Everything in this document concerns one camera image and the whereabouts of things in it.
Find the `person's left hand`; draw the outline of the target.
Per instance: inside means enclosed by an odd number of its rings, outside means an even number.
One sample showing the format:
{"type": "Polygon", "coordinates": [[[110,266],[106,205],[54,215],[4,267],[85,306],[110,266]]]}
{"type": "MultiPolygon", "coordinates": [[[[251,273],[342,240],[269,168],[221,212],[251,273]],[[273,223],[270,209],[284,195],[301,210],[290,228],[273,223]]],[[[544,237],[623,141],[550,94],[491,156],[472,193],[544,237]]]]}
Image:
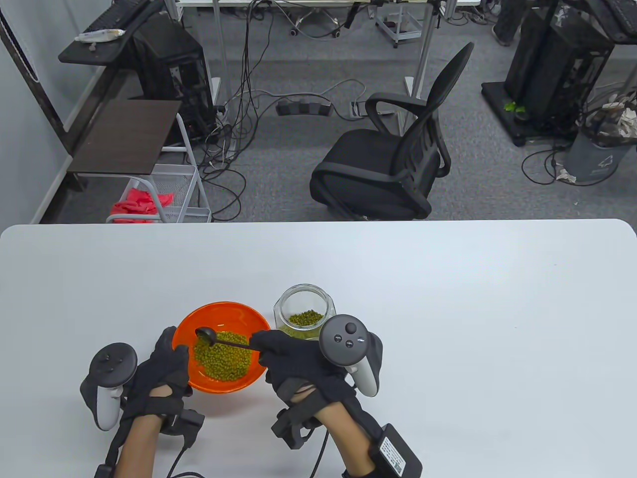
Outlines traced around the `person's left hand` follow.
{"type": "Polygon", "coordinates": [[[141,416],[175,417],[184,409],[184,397],[193,391],[189,385],[189,349],[173,348],[176,331],[176,326],[164,329],[150,357],[124,386],[121,425],[141,416]]]}

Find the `person's right hand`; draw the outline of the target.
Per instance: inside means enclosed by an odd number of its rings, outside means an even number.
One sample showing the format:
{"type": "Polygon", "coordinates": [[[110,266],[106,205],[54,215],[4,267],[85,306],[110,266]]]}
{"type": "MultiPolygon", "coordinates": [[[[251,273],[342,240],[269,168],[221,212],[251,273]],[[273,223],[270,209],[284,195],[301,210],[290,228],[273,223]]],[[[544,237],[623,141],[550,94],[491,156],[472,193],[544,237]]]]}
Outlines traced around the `person's right hand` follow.
{"type": "Polygon", "coordinates": [[[267,369],[266,382],[287,405],[300,403],[317,391],[327,404],[355,398],[346,382],[344,368],[332,364],[317,341],[290,337],[279,330],[255,333],[249,344],[259,353],[259,363],[267,369]]]}

